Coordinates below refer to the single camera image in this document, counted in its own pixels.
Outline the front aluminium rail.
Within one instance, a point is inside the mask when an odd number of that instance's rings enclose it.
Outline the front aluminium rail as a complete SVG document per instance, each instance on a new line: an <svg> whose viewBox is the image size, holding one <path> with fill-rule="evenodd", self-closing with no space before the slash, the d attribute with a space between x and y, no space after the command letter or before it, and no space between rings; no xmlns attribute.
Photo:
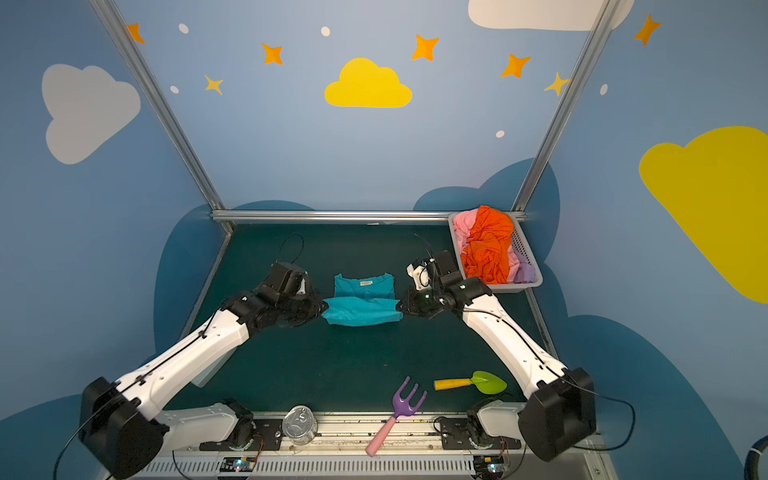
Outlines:
<svg viewBox="0 0 768 480"><path fill-rule="evenodd" d="M318 433L303 446L282 434L278 451L200 451L189 446L162 453L138 473L139 479L473 479L474 456L498 456L501 479L615 479L605 453L569 450L545 462L525 446L521 450L444 450L433 428L438 414L417 414L398 421L375 457L365 448L385 423L382 414L320 414ZM250 473L220 473L225 457L256 457Z"/></svg>

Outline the right aluminium frame post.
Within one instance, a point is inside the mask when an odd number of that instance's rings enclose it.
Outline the right aluminium frame post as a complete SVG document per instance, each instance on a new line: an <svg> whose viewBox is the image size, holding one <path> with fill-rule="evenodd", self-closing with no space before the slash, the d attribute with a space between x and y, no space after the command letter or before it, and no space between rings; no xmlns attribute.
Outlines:
<svg viewBox="0 0 768 480"><path fill-rule="evenodd" d="M571 81L565 86L565 92L560 96L545 136L516 195L511 207L513 213L525 213L611 34L611 25L617 17L620 5L619 0L604 1L601 5L595 23L571 72Z"/></svg>

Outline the green circuit board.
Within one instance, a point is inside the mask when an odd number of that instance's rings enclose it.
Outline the green circuit board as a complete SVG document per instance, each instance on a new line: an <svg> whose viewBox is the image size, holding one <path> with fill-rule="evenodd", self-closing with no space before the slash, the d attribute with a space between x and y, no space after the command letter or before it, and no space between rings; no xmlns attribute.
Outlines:
<svg viewBox="0 0 768 480"><path fill-rule="evenodd" d="M225 457L219 468L220 473L250 473L257 465L256 457Z"/></svg>
<svg viewBox="0 0 768 480"><path fill-rule="evenodd" d="M473 469L475 480L499 480L506 473L506 466L498 456L474 456Z"/></svg>

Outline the white plastic laundry basket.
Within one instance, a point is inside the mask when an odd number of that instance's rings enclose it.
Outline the white plastic laundry basket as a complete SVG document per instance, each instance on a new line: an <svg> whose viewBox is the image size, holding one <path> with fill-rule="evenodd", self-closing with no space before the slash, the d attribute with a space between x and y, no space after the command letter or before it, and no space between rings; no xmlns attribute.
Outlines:
<svg viewBox="0 0 768 480"><path fill-rule="evenodd" d="M453 242L453 248L455 252L458 271L461 273L463 278L468 278L468 275L465 272L463 262L461 259L462 251L460 249L459 240L458 240L459 235L455 228L455 218L458 215L460 215L460 212L449 213L447 217L447 221L449 224L449 231L450 231L451 239ZM533 254L533 251L530 247L530 244L527 241L527 238L525 237L524 232L522 231L522 227L520 225L520 217L518 213L505 212L505 215L511 219L511 222L514 225L514 230L511 232L511 237L510 237L512 252L515 254L515 257L518 260L522 259L521 265L523 266L523 270L526 273L526 278L528 278L528 281L518 282L518 275L515 274L512 277L512 280L508 283L490 284L489 288L494 293L498 293L498 294L518 293L525 289L538 287L543 283L543 275L541 273L538 262Z"/></svg>

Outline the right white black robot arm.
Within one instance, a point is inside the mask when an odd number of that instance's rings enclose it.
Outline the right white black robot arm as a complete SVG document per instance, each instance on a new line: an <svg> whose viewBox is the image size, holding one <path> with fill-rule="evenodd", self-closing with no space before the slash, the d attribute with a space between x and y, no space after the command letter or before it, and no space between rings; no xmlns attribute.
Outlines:
<svg viewBox="0 0 768 480"><path fill-rule="evenodd" d="M474 441L506 437L551 461L595 433L594 382L581 368L569 369L538 345L506 312L482 280L466 278L454 256L443 251L406 267L414 286L398 303L406 315L433 318L456 314L477 333L511 372L526 403L491 401L471 415Z"/></svg>

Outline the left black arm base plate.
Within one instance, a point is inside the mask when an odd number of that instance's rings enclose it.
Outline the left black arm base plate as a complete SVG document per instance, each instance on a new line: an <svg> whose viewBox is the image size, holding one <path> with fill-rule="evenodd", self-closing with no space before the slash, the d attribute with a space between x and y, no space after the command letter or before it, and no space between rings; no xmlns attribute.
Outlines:
<svg viewBox="0 0 768 480"><path fill-rule="evenodd" d="M239 420L234 430L221 441L204 442L200 451L278 451L282 443L282 421L276 419Z"/></svg>

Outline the horizontal aluminium frame bar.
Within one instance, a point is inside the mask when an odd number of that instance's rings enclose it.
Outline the horizontal aluminium frame bar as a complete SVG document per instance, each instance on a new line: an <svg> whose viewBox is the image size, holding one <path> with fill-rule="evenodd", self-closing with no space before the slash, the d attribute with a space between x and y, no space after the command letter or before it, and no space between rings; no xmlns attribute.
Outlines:
<svg viewBox="0 0 768 480"><path fill-rule="evenodd" d="M211 217L214 221L232 223L391 224L442 223L453 215L430 211L214 210Z"/></svg>

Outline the grey white stapler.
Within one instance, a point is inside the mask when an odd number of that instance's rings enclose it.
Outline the grey white stapler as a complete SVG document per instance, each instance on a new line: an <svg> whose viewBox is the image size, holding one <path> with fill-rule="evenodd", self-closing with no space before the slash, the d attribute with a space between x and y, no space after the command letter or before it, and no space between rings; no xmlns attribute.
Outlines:
<svg viewBox="0 0 768 480"><path fill-rule="evenodd" d="M236 349L232 349L210 364L205 370L197 375L191 383L198 388L204 388L212 378L221 370L227 361L233 356Z"/></svg>

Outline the aluminium frame post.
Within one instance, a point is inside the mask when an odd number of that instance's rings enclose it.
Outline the aluminium frame post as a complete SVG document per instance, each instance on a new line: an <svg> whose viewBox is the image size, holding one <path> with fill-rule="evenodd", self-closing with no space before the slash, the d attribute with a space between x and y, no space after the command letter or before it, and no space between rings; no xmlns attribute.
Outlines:
<svg viewBox="0 0 768 480"><path fill-rule="evenodd" d="M571 81L565 86L565 92L560 96L545 136L516 195L511 207L513 213L525 213L611 34L611 25L617 17L620 5L619 0L604 1L601 5L595 23L571 72Z"/></svg>
<svg viewBox="0 0 768 480"><path fill-rule="evenodd" d="M164 91L142 55L138 43L131 36L128 25L125 23L116 2L91 0L90 4L141 87L181 160L211 208L212 214L223 211L225 206L220 195L172 111Z"/></svg>

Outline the left green circuit board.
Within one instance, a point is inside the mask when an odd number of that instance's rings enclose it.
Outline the left green circuit board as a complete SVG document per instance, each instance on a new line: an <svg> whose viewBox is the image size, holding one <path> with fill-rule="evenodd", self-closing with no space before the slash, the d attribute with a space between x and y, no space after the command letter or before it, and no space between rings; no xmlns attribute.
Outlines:
<svg viewBox="0 0 768 480"><path fill-rule="evenodd" d="M219 468L220 473L250 473L257 465L256 457L225 457Z"/></svg>

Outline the teal printed t shirt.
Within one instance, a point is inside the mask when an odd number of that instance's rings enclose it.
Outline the teal printed t shirt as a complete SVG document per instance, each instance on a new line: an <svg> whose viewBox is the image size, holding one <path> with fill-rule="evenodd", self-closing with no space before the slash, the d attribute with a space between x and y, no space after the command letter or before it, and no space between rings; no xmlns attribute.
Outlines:
<svg viewBox="0 0 768 480"><path fill-rule="evenodd" d="M325 302L328 309L322 317L331 325L369 327L403 318L397 310L395 279L389 273L363 279L338 274L334 278L334 296Z"/></svg>

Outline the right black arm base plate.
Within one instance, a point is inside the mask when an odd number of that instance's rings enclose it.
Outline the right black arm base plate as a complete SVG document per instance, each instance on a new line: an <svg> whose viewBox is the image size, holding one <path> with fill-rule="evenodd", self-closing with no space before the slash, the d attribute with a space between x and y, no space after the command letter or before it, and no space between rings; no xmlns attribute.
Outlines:
<svg viewBox="0 0 768 480"><path fill-rule="evenodd" d="M503 447L521 450L523 447L521 440L490 436L474 418L438 416L433 428L444 450L501 450Z"/></svg>

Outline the right green circuit board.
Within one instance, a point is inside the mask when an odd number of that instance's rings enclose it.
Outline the right green circuit board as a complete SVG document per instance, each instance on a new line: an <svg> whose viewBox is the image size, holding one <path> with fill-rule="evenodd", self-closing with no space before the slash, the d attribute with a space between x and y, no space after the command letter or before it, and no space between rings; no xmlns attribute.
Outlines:
<svg viewBox="0 0 768 480"><path fill-rule="evenodd" d="M506 473L506 466L498 456L474 456L473 469L475 480L499 480Z"/></svg>

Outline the silver tin can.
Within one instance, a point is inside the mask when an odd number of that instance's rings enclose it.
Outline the silver tin can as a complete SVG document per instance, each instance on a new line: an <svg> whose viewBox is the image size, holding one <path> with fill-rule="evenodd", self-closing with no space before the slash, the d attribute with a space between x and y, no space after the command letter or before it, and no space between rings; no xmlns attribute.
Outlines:
<svg viewBox="0 0 768 480"><path fill-rule="evenodd" d="M283 418L282 434L294 445L311 443L318 433L318 422L312 410L305 405L293 407Z"/></svg>

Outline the green yellow toy trowel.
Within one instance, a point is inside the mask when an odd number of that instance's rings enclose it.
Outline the green yellow toy trowel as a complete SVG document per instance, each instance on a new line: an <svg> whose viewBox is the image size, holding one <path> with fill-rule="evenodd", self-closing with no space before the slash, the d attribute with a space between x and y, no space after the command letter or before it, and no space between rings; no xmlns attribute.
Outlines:
<svg viewBox="0 0 768 480"><path fill-rule="evenodd" d="M474 386L484 395L498 395L507 389L507 383L498 376L485 371L475 371L469 378L435 380L436 391Z"/></svg>

